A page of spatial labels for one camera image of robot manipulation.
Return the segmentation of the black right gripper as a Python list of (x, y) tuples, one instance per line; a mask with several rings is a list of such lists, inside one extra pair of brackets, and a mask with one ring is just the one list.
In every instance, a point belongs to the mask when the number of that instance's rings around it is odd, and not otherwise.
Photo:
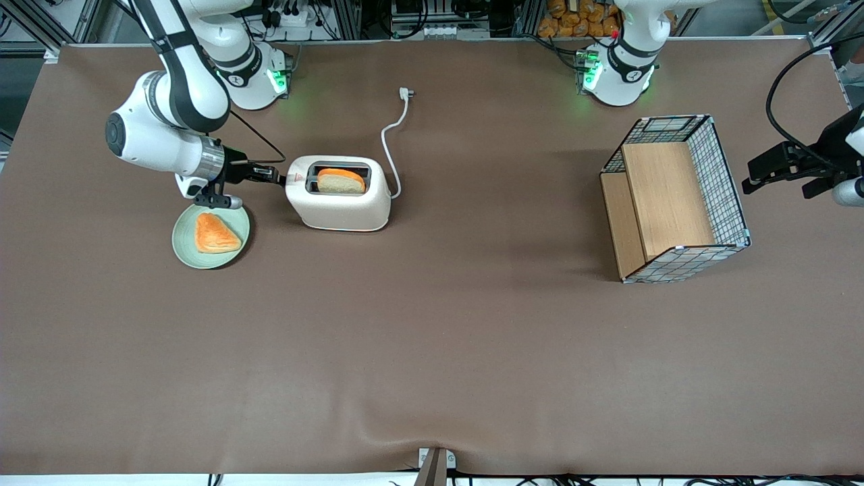
[(202, 188), (204, 196), (225, 196), (226, 184), (239, 184), (246, 179), (260, 184), (284, 186), (274, 166), (249, 164), (246, 154), (224, 144), (205, 145), (202, 150), (202, 169), (207, 180)]

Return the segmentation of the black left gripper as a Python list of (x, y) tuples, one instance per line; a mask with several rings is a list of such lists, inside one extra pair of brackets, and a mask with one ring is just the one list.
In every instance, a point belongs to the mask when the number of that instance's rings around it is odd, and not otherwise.
[(803, 185), (803, 197), (830, 192), (834, 200), (862, 200), (863, 105), (857, 105), (825, 127), (813, 156), (789, 141), (780, 142), (747, 163), (748, 178), (742, 181), (746, 196), (779, 181), (812, 180)]

